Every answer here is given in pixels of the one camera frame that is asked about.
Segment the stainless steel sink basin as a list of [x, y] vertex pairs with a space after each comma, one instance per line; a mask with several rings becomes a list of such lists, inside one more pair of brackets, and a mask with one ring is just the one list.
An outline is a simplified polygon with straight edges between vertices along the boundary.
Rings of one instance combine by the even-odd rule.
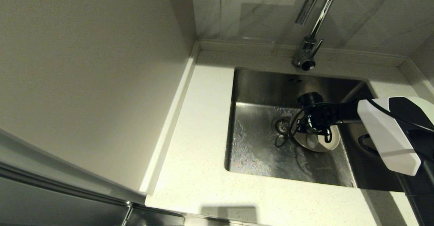
[[271, 129], [276, 117], [291, 118], [302, 94], [318, 92], [326, 102], [350, 102], [370, 95], [360, 80], [235, 70], [225, 169], [312, 183], [402, 192], [398, 175], [358, 139], [363, 124], [338, 125], [341, 141], [329, 152], [299, 147]]

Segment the chrome gooseneck faucet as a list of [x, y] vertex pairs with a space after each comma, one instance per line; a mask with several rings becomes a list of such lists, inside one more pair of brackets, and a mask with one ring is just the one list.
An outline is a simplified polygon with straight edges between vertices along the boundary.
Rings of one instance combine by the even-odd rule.
[[[297, 19], [295, 20], [296, 24], [305, 25], [317, 1], [318, 0], [304, 1]], [[309, 35], [304, 37], [300, 47], [294, 55], [292, 60], [294, 67], [303, 71], [310, 71], [316, 67], [315, 55], [323, 43], [323, 39], [317, 40], [317, 35], [334, 1], [335, 0], [324, 0], [318, 18], [316, 19], [316, 22], [313, 25]]]

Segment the white ceramic spoon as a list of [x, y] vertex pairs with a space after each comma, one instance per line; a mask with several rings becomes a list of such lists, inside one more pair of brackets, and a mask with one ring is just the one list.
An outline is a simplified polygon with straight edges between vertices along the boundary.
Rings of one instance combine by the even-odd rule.
[[319, 140], [318, 137], [314, 134], [307, 134], [306, 136], [306, 144], [309, 149], [311, 150], [317, 150], [319, 146]]

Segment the grey metal cabinet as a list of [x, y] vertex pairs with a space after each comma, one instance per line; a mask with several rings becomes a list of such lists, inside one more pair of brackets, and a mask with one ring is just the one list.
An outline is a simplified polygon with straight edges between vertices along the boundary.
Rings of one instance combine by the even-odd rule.
[[0, 226], [181, 226], [185, 216], [0, 129]]

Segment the round metal drain strainer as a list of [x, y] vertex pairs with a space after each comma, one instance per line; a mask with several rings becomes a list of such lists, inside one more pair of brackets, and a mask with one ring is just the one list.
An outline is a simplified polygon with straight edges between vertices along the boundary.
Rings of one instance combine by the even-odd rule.
[[271, 129], [279, 138], [288, 138], [291, 131], [291, 119], [286, 116], [276, 117], [271, 123]]

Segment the cream round plate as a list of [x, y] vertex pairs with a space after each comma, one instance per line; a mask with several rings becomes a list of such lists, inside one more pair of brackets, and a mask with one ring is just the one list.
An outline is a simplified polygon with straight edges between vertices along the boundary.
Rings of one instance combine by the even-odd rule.
[[[295, 115], [293, 115], [290, 119], [291, 119], [291, 124], [294, 121]], [[325, 131], [327, 128], [324, 129], [319, 129], [316, 127], [313, 127], [312, 122], [311, 122], [311, 118], [309, 117], [308, 119], [308, 124], [307, 124], [307, 129], [308, 129], [308, 133], [307, 134], [314, 134], [318, 137], [319, 140], [319, 146], [317, 148], [317, 150], [313, 150], [314, 152], [329, 152], [334, 150], [335, 148], [338, 147], [340, 141], [341, 141], [341, 135], [340, 132], [338, 130], [337, 126], [330, 126], [331, 127], [331, 131], [332, 131], [332, 141], [329, 144], [326, 144], [324, 141], [324, 135], [325, 135]], [[303, 147], [307, 150], [312, 151], [311, 149], [308, 148], [307, 144], [306, 144], [306, 136], [307, 134], [304, 133], [297, 133], [294, 134], [294, 124], [291, 126], [291, 131], [290, 134], [292, 134], [292, 138], [291, 141], [293, 141], [296, 145], [298, 145], [299, 147]]]

